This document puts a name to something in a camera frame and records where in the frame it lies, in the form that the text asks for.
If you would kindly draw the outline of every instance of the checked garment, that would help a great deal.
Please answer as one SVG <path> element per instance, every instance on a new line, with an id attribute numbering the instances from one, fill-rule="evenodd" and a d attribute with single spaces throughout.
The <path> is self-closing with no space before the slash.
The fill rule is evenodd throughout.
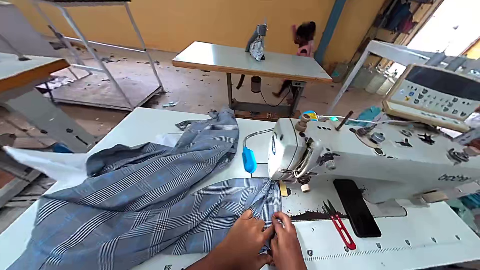
<path id="1" fill-rule="evenodd" d="M 175 147 L 116 145 L 92 155 L 82 184 L 44 195 L 24 253 L 10 270 L 125 270 L 157 253 L 204 253 L 244 210 L 271 224 L 280 191 L 268 178 L 190 187 L 234 157 L 233 111 L 193 122 Z"/>

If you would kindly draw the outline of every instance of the child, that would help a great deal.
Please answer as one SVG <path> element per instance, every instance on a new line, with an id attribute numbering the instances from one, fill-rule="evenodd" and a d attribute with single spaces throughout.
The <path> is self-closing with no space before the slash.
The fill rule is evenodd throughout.
<path id="1" fill-rule="evenodd" d="M 298 56 L 313 57 L 313 37 L 315 36 L 315 22 L 302 23 L 298 28 L 292 25 L 293 42 L 299 46 L 297 50 Z M 282 92 L 289 88 L 292 84 L 291 80 L 283 81 L 282 88 L 278 93 L 272 92 L 276 97 L 279 97 Z M 292 87 L 292 93 L 295 96 L 297 90 Z"/>

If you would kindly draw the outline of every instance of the pink shirt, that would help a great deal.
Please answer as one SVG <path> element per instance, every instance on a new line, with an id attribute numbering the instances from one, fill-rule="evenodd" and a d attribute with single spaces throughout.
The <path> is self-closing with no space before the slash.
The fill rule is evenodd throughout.
<path id="1" fill-rule="evenodd" d="M 307 56 L 313 57 L 313 40 L 310 40 L 307 45 L 299 47 L 297 51 L 298 56 Z"/>

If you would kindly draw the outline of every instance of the black smartphone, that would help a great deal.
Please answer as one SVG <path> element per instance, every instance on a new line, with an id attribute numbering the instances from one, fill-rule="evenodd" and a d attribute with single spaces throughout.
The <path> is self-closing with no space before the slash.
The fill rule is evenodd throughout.
<path id="1" fill-rule="evenodd" d="M 335 179 L 333 184 L 355 235 L 358 237 L 382 236 L 355 182 L 350 179 Z"/>

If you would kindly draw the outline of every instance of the wooden table edge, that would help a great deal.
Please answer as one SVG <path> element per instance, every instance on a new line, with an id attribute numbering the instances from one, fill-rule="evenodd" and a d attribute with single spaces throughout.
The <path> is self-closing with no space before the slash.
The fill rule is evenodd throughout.
<path id="1" fill-rule="evenodd" d="M 27 85 L 28 83 L 41 78 L 46 78 L 50 76 L 51 73 L 67 68 L 69 66 L 70 65 L 65 59 L 60 58 L 53 62 L 36 67 L 34 69 L 25 70 L 23 72 L 15 74 L 14 76 L 0 79 L 0 92 Z"/>
<path id="2" fill-rule="evenodd" d="M 306 76 L 295 76 L 295 75 L 288 75 L 288 74 L 282 74 L 282 73 L 270 73 L 265 71 L 254 71 L 254 70 L 234 68 L 234 67 L 198 64 L 198 63 L 184 62 L 179 60 L 172 60 L 172 64 L 173 66 L 182 67 L 182 68 L 219 71 L 219 72 L 225 72 L 225 73 L 245 74 L 245 75 L 252 75 L 252 76 L 265 76 L 265 77 L 288 79 L 288 80 L 294 80 L 294 81 L 323 82 L 323 83 L 332 82 L 331 78 L 327 79 L 327 78 L 313 78 L 313 77 L 306 77 Z"/>

